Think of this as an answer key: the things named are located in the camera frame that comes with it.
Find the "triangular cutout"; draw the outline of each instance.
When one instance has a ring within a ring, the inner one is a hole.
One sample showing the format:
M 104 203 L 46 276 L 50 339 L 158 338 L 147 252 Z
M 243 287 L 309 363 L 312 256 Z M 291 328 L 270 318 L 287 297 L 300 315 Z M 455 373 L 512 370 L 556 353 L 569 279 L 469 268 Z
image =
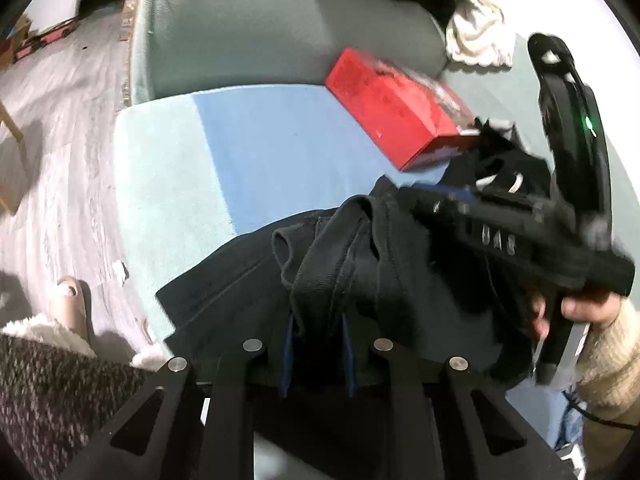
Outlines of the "triangular cutout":
M 162 388 L 156 388 L 154 394 L 149 397 L 126 424 L 111 437 L 111 445 L 129 451 L 137 456 L 144 455 L 163 400 L 164 390 Z
M 527 443 L 527 440 L 518 433 L 482 391 L 473 390 L 471 398 L 476 407 L 489 452 L 492 455 L 502 455 L 523 447 Z

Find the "wooden floor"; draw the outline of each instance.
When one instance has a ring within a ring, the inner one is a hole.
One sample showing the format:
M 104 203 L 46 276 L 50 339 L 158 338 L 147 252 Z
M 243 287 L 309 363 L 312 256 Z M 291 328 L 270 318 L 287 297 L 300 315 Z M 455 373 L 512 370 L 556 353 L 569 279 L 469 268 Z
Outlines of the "wooden floor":
M 126 362 L 144 346 L 140 302 L 112 263 L 126 258 L 114 197 L 111 140 L 122 109 L 127 44 L 122 4 L 95 10 L 78 30 L 0 75 L 0 99 L 25 136 L 0 128 L 0 186 L 21 197 L 0 212 L 0 326 L 46 312 L 65 274 L 90 290 L 91 344 Z

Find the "black cable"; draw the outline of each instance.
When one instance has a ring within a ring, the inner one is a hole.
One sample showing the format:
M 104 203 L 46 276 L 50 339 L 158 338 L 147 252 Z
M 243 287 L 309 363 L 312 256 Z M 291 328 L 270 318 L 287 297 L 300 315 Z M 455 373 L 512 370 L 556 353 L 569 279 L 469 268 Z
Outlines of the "black cable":
M 633 424 L 624 424 L 623 422 L 605 420 L 604 418 L 593 415 L 593 413 L 589 413 L 587 410 L 584 410 L 580 406 L 578 406 L 578 403 L 575 402 L 575 399 L 568 392 L 562 392 L 562 394 L 564 395 L 564 398 L 569 402 L 569 406 L 571 406 L 576 412 L 580 413 L 582 416 L 585 416 L 589 420 L 592 420 L 593 422 L 597 422 L 598 424 L 602 424 L 603 426 L 609 426 L 610 428 L 618 428 L 619 430 L 635 431 L 638 428 Z

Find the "sofa backrest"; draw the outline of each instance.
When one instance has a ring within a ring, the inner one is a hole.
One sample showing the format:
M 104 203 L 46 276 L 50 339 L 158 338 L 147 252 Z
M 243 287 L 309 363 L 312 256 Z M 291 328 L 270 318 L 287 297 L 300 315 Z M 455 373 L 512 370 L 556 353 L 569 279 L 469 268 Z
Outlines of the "sofa backrest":
M 243 84 L 322 84 L 345 47 L 430 76 L 446 63 L 440 28 L 411 2 L 140 0 L 132 102 Z

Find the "wooden furniture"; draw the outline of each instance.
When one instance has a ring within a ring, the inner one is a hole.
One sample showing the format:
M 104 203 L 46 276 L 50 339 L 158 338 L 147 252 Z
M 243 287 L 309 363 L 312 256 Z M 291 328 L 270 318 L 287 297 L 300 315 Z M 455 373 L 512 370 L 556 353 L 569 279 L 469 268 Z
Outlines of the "wooden furniture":
M 9 129 L 11 134 L 15 137 L 15 140 L 18 142 L 22 142 L 24 139 L 24 135 L 18 129 L 18 126 L 15 125 L 14 120 L 7 113 L 6 109 L 0 102 L 0 124 L 6 124 L 6 127 Z M 18 209 L 18 203 L 13 194 L 5 187 L 0 186 L 0 205 L 6 209 L 9 214 L 15 215 Z

